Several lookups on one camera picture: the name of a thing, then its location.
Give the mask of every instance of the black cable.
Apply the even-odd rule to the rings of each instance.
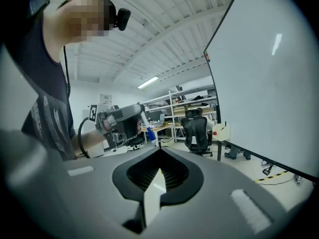
[[[279,184],[284,184],[286,182],[289,182],[291,180],[293,180],[295,178],[295,176],[293,176],[293,178],[291,178],[290,180],[288,181],[284,181],[284,182],[280,182],[280,183],[277,183],[277,184],[263,184],[263,183],[257,183],[258,185],[272,185],[272,186],[275,186],[275,185],[279,185]]]
[[[65,46],[63,46],[64,53],[64,61],[65,61],[65,72],[66,72],[66,85],[68,87],[68,98],[70,97],[71,86],[70,86],[70,78],[69,78],[69,70],[68,70],[68,61],[66,59]]]
[[[81,130],[82,130],[82,126],[84,124],[85,121],[87,121],[89,119],[89,117],[86,117],[80,124],[79,126],[79,130],[78,130],[78,142],[79,142],[79,147],[83,153],[84,156],[86,156],[86,158],[90,158],[89,154],[85,151],[85,149],[83,148],[82,145],[82,138],[81,138]]]

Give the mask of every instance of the black vent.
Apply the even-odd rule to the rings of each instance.
[[[159,168],[166,183],[166,193],[160,197],[160,206],[185,203],[199,191],[204,181],[203,173],[196,164],[175,154],[174,149],[165,147],[155,147],[122,163],[113,171],[112,180],[124,198],[142,203],[144,192]]]
[[[159,168],[164,175],[167,192],[181,185],[189,174],[184,164],[160,150],[130,167],[127,176],[140,189],[146,191]]]

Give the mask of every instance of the black mesh chair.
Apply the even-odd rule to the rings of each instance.
[[[194,116],[192,118],[182,118],[181,124],[186,133],[185,145],[197,155],[210,154],[213,156],[211,151],[208,151],[209,142],[206,135],[207,118],[201,116]],[[192,138],[195,136],[196,144],[192,144]]]
[[[144,139],[143,139],[143,138],[140,138],[140,137],[137,137],[137,138],[134,138],[134,139],[130,140],[130,141],[128,142],[128,146],[129,146],[129,147],[133,147],[133,149],[130,149],[130,150],[128,150],[127,152],[140,149],[140,148],[138,147],[138,145],[139,145],[139,144],[142,144],[143,141],[144,141]]]

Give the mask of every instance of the cable on floor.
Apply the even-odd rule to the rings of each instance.
[[[284,182],[280,182],[280,183],[276,183],[276,184],[263,184],[263,183],[257,183],[258,185],[272,185],[272,186],[276,186],[276,185],[279,185],[279,184],[284,184],[286,182],[289,182],[291,180],[293,180],[295,178],[295,176],[293,176],[293,178],[291,178],[290,180],[288,181],[284,181]]]

